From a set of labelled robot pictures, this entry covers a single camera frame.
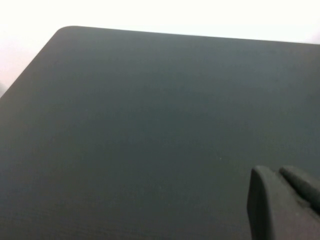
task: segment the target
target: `dark gray surface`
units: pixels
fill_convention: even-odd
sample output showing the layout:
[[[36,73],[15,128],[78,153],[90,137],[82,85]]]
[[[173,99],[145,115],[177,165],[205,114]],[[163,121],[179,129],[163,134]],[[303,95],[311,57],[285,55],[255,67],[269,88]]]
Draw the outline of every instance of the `dark gray surface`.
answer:
[[[249,239],[253,166],[320,175],[319,77],[318,45],[63,28],[0,101],[1,235]]]
[[[0,98],[5,93],[5,87],[0,83]]]

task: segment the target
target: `white wall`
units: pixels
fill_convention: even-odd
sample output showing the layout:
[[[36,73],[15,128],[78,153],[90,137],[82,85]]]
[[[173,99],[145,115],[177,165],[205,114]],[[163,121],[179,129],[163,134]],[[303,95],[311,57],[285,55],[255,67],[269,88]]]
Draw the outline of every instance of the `white wall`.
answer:
[[[8,88],[61,27],[77,25],[320,44],[319,0],[4,0],[0,84]]]

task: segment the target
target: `white background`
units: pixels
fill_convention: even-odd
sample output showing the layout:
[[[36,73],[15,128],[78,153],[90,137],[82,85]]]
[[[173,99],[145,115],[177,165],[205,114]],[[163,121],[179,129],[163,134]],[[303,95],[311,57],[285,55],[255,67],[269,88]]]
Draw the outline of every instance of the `white background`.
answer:
[[[320,44],[320,0],[4,0],[0,84],[7,89],[70,25]]]

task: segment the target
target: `matte plastic surface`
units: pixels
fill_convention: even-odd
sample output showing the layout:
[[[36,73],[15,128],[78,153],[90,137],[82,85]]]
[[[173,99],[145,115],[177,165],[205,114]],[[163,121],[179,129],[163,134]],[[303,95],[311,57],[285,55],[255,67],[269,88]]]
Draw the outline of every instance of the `matte plastic surface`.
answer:
[[[320,175],[320,46],[59,30],[0,99],[0,235],[250,239],[250,171]]]

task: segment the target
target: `gray table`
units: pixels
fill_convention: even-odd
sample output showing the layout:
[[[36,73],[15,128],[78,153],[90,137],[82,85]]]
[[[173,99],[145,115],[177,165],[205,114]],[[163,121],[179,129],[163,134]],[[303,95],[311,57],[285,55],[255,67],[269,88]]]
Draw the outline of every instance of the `gray table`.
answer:
[[[319,145],[319,45],[62,28],[0,99],[0,235],[250,239],[251,168]]]

